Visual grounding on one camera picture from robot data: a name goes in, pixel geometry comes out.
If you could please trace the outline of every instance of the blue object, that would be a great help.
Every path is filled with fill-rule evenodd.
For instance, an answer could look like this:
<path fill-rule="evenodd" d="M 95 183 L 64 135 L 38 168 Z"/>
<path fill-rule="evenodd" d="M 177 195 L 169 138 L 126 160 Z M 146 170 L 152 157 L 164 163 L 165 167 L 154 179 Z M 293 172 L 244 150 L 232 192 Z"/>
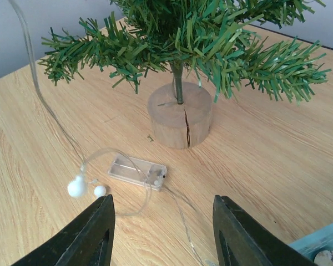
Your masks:
<path fill-rule="evenodd" d="M 322 250 L 333 251 L 333 223 L 292 242 L 289 246 L 311 261 Z"/>

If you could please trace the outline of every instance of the white led bulb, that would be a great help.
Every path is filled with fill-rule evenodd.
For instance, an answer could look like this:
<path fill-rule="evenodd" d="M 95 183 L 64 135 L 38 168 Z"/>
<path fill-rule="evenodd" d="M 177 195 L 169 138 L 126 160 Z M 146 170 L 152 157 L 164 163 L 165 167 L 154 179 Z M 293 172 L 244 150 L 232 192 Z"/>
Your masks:
<path fill-rule="evenodd" d="M 73 198 L 82 197 L 88 190 L 88 184 L 85 182 L 84 176 L 77 175 L 75 180 L 69 183 L 68 193 Z"/>
<path fill-rule="evenodd" d="M 103 197 L 106 195 L 106 188 L 104 186 L 97 186 L 94 190 L 96 198 Z"/>

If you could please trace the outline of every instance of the green pine branch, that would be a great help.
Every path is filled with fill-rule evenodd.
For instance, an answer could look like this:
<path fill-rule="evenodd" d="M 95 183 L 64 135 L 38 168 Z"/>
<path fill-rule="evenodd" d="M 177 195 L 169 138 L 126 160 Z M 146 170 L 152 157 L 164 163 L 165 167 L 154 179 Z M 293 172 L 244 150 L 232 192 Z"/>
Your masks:
<path fill-rule="evenodd" d="M 314 0 L 323 7 L 320 0 Z M 234 0 L 226 0 L 227 3 L 234 3 Z M 303 0 L 237 0 L 240 9 L 246 9 L 241 16 L 240 21 L 252 19 L 263 14 L 258 19 L 262 24 L 271 22 L 281 28 L 283 25 L 293 25 L 297 19 L 300 22 L 305 21 L 304 12 L 314 13 L 314 10 L 308 5 L 309 2 Z"/>
<path fill-rule="evenodd" d="M 110 77 L 121 77 L 114 86 L 127 80 L 134 83 L 137 93 L 138 78 L 143 73 L 146 75 L 148 70 L 166 71 L 163 48 L 153 47 L 157 53 L 151 53 L 148 40 L 136 38 L 125 26 L 121 25 L 121 29 L 118 29 L 113 14 L 105 19 L 108 35 L 99 30 L 95 20 L 80 19 L 79 24 L 85 28 L 84 38 L 75 38 L 64 30 L 65 36 L 57 35 L 53 29 L 51 40 L 43 38 L 43 44 L 52 51 L 46 52 L 47 57 L 41 59 L 39 64 L 46 67 L 45 74 L 55 85 L 62 79 L 70 82 L 75 74 L 83 78 L 79 70 L 86 65 L 90 68 L 98 66 L 101 71 L 111 66 L 115 67 L 116 71 L 110 73 Z"/>
<path fill-rule="evenodd" d="M 149 69 L 166 71 L 167 65 L 184 65 L 199 77 L 203 72 L 220 94 L 234 96 L 241 82 L 266 92 L 270 99 L 291 102 L 311 99 L 311 84 L 327 81 L 329 69 L 321 70 L 313 56 L 318 42 L 304 47 L 294 39 L 264 48 L 255 32 L 244 27 L 254 21 L 278 25 L 303 21 L 302 13 L 311 11 L 302 0 L 115 0 L 128 16 L 125 26 L 117 28 L 113 14 L 105 20 L 108 35 L 103 35 L 97 22 L 80 20 L 85 38 L 53 33 L 44 44 L 53 49 L 40 64 L 53 82 L 69 82 L 85 65 L 116 71 L 133 82 L 138 91 L 139 78 Z M 182 102 L 182 88 L 179 88 Z"/>

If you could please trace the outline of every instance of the wood log base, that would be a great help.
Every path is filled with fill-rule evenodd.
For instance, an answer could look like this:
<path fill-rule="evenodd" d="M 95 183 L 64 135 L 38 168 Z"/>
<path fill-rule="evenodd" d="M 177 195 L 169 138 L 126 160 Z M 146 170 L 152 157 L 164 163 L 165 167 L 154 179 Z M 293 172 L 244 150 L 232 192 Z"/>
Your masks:
<path fill-rule="evenodd" d="M 173 85 L 154 91 L 148 100 L 148 113 L 155 139 L 161 144 L 187 149 L 200 144 L 211 126 L 211 95 L 196 84 L 183 83 L 184 103 L 176 101 Z"/>

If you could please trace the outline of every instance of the wooden table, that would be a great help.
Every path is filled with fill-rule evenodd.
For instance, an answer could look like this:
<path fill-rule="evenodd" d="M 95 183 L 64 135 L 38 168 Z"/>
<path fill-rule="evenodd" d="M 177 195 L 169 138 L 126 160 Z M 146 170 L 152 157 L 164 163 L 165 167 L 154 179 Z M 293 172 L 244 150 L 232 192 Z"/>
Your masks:
<path fill-rule="evenodd" d="M 268 43 L 287 39 L 254 29 Z M 333 69 L 333 51 L 322 61 Z M 180 202 L 191 237 L 203 259 L 216 262 L 212 229 L 215 195 L 226 195 L 270 232 L 290 243 L 333 222 L 333 71 L 314 86 L 316 96 L 300 106 L 270 101 L 243 88 L 234 99 L 214 105 L 209 137 L 190 150 L 172 150 L 150 141 L 146 103 L 150 93 L 171 82 L 169 73 L 149 72 L 140 94 L 98 68 L 85 80 L 57 87 L 38 68 L 47 101 L 86 155 L 110 146 L 167 165 L 166 184 L 184 192 L 202 217 Z M 192 74 L 189 80 L 196 82 Z M 212 84 L 203 79 L 211 95 Z M 117 212 L 133 211 L 144 189 L 109 178 L 113 154 L 94 161 L 88 178 L 111 187 Z M 56 234 L 94 200 L 73 199 L 67 184 L 80 161 L 36 97 L 29 67 L 0 79 L 0 265 L 8 265 Z M 136 217 L 117 218 L 113 263 L 197 265 L 175 201 L 154 192 Z"/>

